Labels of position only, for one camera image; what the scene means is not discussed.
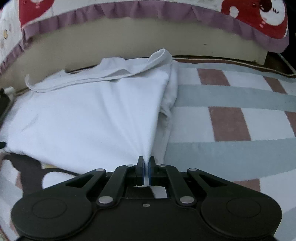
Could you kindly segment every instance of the metal pin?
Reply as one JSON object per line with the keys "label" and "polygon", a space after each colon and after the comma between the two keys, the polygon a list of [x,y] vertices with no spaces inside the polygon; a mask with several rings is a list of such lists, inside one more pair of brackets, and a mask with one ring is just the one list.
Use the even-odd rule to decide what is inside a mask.
{"label": "metal pin", "polygon": [[113,198],[110,196],[102,196],[99,198],[99,203],[102,203],[102,204],[108,204],[108,203],[111,203],[112,201],[113,201]]}
{"label": "metal pin", "polygon": [[180,198],[180,202],[184,204],[190,204],[190,203],[193,203],[194,201],[195,199],[191,196],[184,196]]}

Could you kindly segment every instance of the beige headboard panel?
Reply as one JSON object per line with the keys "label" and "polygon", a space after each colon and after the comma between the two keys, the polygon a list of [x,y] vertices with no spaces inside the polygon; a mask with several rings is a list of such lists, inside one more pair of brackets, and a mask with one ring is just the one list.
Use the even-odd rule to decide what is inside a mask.
{"label": "beige headboard panel", "polygon": [[73,25],[34,37],[32,46],[0,77],[0,86],[25,88],[61,69],[100,63],[102,58],[147,57],[166,48],[172,55],[216,56],[263,64],[267,51],[253,41],[199,23],[158,19],[107,19]]}

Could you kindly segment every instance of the circular pad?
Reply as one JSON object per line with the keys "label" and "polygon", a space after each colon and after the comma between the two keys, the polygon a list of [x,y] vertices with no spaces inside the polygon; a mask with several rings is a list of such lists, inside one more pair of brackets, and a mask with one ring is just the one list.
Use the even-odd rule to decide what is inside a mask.
{"label": "circular pad", "polygon": [[83,227],[91,218],[91,203],[85,196],[27,196],[11,211],[15,228],[30,239],[61,239]]}
{"label": "circular pad", "polygon": [[51,219],[57,218],[67,210],[67,205],[62,200],[44,199],[34,204],[33,214],[36,217]]}
{"label": "circular pad", "polygon": [[235,239],[260,239],[275,232],[281,208],[272,198],[208,197],[201,206],[204,220],[216,231]]}
{"label": "circular pad", "polygon": [[230,200],[227,203],[228,211],[240,218],[252,218],[257,216],[260,211],[260,205],[252,200],[247,198],[235,198]]}

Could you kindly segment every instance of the gray stripe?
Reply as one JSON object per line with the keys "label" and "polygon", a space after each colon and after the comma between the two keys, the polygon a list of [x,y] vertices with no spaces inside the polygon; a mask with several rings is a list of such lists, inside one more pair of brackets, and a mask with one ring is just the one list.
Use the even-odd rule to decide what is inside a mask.
{"label": "gray stripe", "polygon": [[296,112],[296,96],[217,85],[179,85],[175,106],[220,106]]}
{"label": "gray stripe", "polygon": [[230,70],[243,73],[252,73],[262,76],[267,76],[275,78],[278,80],[283,80],[287,82],[296,82],[296,78],[288,78],[286,76],[270,73],[270,72],[261,72],[260,70],[252,69],[245,66],[240,66],[236,64],[224,64],[224,63],[200,63],[200,64],[189,64],[189,63],[179,63],[181,68],[197,68],[197,69],[219,69],[219,70]]}
{"label": "gray stripe", "polygon": [[0,227],[10,240],[16,240],[18,238],[16,233],[10,228],[10,226],[7,223],[5,223],[2,217],[0,217]]}
{"label": "gray stripe", "polygon": [[296,207],[285,212],[275,237],[279,241],[292,241],[296,238]]}
{"label": "gray stripe", "polygon": [[0,175],[0,197],[12,208],[22,198],[22,190]]}
{"label": "gray stripe", "polygon": [[195,167],[229,181],[250,180],[296,169],[295,146],[296,138],[169,143],[164,162],[183,172]]}

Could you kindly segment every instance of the checkered bedsheet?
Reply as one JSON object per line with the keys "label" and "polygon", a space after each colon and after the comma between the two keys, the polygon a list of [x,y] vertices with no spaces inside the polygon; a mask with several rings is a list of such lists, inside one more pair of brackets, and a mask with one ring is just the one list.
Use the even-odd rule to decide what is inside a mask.
{"label": "checkered bedsheet", "polygon": [[[181,69],[179,79],[165,163],[270,195],[283,211],[276,238],[296,241],[296,83],[196,68]],[[23,193],[75,175],[19,155],[0,166],[0,226],[10,240],[10,210]]]}

